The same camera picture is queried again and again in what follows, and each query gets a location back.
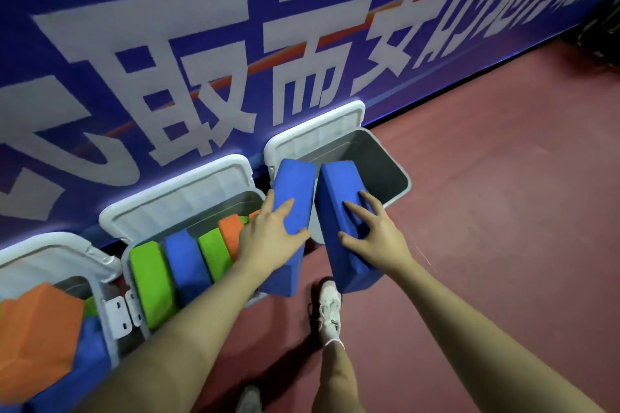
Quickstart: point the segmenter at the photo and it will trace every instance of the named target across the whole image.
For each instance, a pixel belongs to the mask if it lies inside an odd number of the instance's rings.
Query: red floor
[[[620,410],[620,76],[554,42],[373,132],[413,188],[389,208],[437,278],[609,411]],[[258,378],[268,412],[307,412],[320,354],[312,281],[245,310],[196,411],[232,411]],[[342,339],[362,402],[476,411],[408,299],[386,277],[346,295]]]

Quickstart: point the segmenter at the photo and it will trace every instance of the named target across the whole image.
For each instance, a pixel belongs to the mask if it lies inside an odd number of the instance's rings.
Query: right hand
[[[363,240],[338,232],[341,244],[387,275],[398,272],[412,261],[405,237],[388,217],[383,204],[366,191],[360,191],[370,205],[368,209],[345,201],[345,206],[368,225],[368,236]]]

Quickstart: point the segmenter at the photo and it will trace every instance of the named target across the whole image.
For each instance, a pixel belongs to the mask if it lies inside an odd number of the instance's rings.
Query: hand
[[[374,214],[349,201],[345,201],[345,206],[368,225],[368,235],[363,240],[359,240],[344,232],[338,232],[338,237],[344,247],[354,251],[375,268],[391,276],[403,265],[412,261],[407,242],[388,217],[381,201],[366,191],[360,191],[360,195],[370,205]]]
[[[306,228],[296,235],[289,235],[284,228],[284,218],[291,212],[293,202],[290,198],[274,211],[274,191],[269,190],[260,214],[253,217],[239,235],[236,264],[260,276],[263,282],[310,238]]]

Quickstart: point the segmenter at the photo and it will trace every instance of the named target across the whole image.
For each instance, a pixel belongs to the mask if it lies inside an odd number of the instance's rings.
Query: bin lid
[[[43,283],[72,276],[110,282],[120,276],[121,262],[69,232],[35,235],[0,250],[0,300],[18,297]]]
[[[230,154],[109,205],[99,225],[130,245],[254,189],[248,159]]]
[[[298,159],[356,130],[365,111],[364,102],[356,99],[269,139],[263,155],[272,184],[283,158]]]

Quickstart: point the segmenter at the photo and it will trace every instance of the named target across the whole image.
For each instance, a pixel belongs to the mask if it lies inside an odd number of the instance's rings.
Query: foot
[[[235,413],[262,413],[262,411],[260,391],[254,385],[247,386],[239,398]]]
[[[327,280],[319,292],[319,334],[323,346],[332,341],[340,341],[340,306],[342,296],[333,280]]]

